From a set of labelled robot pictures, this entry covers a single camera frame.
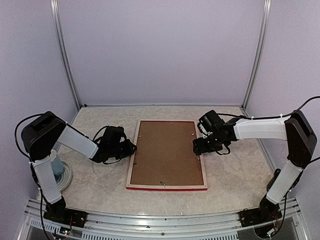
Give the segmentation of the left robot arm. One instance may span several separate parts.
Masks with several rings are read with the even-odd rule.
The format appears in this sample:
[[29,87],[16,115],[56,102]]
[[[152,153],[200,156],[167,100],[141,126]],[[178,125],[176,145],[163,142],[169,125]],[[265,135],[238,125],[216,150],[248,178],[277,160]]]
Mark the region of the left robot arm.
[[109,165],[110,159],[119,162],[132,156],[137,146],[127,138],[122,126],[107,125],[102,136],[90,139],[87,135],[51,111],[26,117],[30,121],[21,131],[34,181],[45,201],[44,219],[72,223],[76,217],[85,218],[86,212],[67,208],[62,191],[54,175],[52,161],[59,158],[61,148],[70,149],[88,160]]

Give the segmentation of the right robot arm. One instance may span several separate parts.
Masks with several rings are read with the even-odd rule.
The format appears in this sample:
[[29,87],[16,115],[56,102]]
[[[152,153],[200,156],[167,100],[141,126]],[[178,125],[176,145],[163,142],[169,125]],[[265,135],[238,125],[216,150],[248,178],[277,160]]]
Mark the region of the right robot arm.
[[222,155],[223,149],[230,153],[231,143],[240,140],[282,141],[286,157],[268,182],[259,206],[239,212],[244,227],[282,218],[285,213],[279,203],[314,161],[317,136],[303,112],[298,109],[285,115],[257,118],[231,115],[230,120],[224,121],[221,113],[210,110],[198,120],[197,128],[203,135],[193,140],[193,152],[197,156],[212,152]]

